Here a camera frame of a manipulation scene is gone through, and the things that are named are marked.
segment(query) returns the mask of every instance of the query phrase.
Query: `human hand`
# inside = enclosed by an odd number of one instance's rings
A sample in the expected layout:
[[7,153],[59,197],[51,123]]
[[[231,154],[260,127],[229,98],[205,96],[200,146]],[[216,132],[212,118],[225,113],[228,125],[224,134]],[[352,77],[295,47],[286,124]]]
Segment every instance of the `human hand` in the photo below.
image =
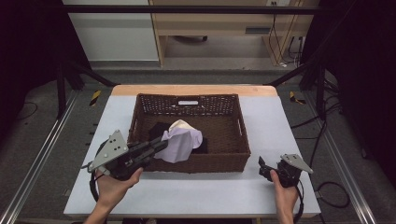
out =
[[96,171],[99,200],[91,215],[84,223],[104,223],[108,214],[122,200],[128,189],[139,182],[142,172],[143,168],[139,168],[129,179],[120,181],[109,175],[103,175],[100,171]]
[[113,209],[125,196],[127,190],[139,182],[139,177],[143,168],[137,169],[134,174],[125,181],[120,181],[109,175],[102,175],[100,171],[96,172],[99,200],[98,203],[107,208]]
[[298,192],[295,187],[283,188],[275,170],[270,171],[275,187],[276,213],[279,223],[293,223],[293,208],[297,202]]

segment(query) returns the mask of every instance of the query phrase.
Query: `brown wicker basket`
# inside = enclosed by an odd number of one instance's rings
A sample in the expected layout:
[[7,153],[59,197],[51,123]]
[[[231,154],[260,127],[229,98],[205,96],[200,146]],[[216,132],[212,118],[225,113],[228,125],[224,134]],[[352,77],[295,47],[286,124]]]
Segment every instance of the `brown wicker basket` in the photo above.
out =
[[158,122],[183,119],[207,139],[207,153],[170,163],[153,159],[145,171],[181,173],[243,172],[250,149],[237,94],[159,95],[138,94],[128,143],[149,140]]

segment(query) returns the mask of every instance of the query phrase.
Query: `basket handle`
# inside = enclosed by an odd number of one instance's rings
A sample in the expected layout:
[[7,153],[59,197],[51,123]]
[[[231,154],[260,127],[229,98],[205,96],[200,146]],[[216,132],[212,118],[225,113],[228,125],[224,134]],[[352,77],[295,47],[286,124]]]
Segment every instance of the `basket handle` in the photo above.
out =
[[200,105],[199,96],[178,96],[177,105],[179,106],[195,106]]

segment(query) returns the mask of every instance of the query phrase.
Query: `tabletop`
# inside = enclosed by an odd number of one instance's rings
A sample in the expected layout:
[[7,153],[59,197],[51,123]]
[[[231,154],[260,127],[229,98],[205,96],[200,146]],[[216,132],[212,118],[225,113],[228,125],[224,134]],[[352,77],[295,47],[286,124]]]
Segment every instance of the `tabletop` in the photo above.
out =
[[[108,98],[83,164],[94,159],[100,144],[115,130],[128,137],[138,93],[172,95],[225,94],[239,96],[251,155],[241,173],[182,174],[144,172],[113,209],[111,217],[275,217],[273,183],[259,175],[259,157],[276,167],[283,154],[299,154],[280,98],[271,86],[250,85],[119,85]],[[95,201],[91,175],[80,170],[64,213],[85,217]],[[303,217],[320,213],[309,176],[302,172]],[[296,213],[299,203],[294,207]]]

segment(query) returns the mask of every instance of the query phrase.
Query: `black cloth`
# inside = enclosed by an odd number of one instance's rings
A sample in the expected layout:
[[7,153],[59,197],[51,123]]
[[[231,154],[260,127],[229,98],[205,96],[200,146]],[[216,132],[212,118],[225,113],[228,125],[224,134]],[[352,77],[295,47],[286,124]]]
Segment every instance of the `black cloth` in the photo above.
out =
[[[337,6],[341,0],[322,0]],[[304,44],[305,63],[326,38],[335,17],[315,16]],[[324,52],[340,101],[361,147],[396,188],[396,1],[358,0]]]

